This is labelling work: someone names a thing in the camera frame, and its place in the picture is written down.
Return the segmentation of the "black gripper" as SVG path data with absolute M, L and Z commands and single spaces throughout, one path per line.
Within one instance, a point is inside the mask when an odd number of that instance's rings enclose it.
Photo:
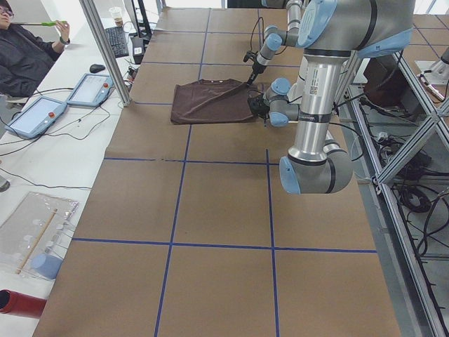
M 263 98 L 253 101 L 253 114 L 259 118 L 267 118 L 269 116 L 269 106 Z
M 259 63 L 259 62 L 256 60 L 256 61 L 253 63 L 253 66 L 252 66 L 252 73 L 250 74 L 250 76 L 249 76 L 249 78 L 248 78 L 246 84 L 247 84 L 248 86 L 251 85 L 251 84 L 257 79 L 257 76 L 258 76 L 259 74 L 262 74 L 262 73 L 265 71 L 266 67 L 267 67 L 266 65 L 263 65 L 263 64 Z

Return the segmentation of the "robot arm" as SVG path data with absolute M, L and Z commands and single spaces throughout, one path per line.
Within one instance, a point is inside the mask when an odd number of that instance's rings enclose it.
M 278 53 L 282 46 L 296 47 L 299 37 L 302 14 L 309 1 L 261 1 L 262 6 L 273 9 L 284 8 L 287 10 L 287 29 L 279 29 L 275 25 L 266 27 L 263 35 L 263 45 L 259 51 L 255 52 L 250 47 L 246 52 L 243 61 L 253 61 L 252 72 L 247 80 L 247 85 L 251 85 L 259 74 L 267 68 L 269 61 Z
M 266 1 L 284 7 L 287 30 L 268 27 L 262 48 L 250 56 L 251 79 L 264 72 L 282 46 L 300 48 L 304 77 L 292 86 L 278 78 L 262 95 L 273 126 L 297 122 L 295 142 L 279 162 L 281 184 L 291 194 L 330 194 L 345 188 L 351 159 L 328 130 L 343 64 L 352 54 L 375 58 L 402 51 L 411 40 L 414 1 Z M 300 91 L 299 102 L 288 94 Z

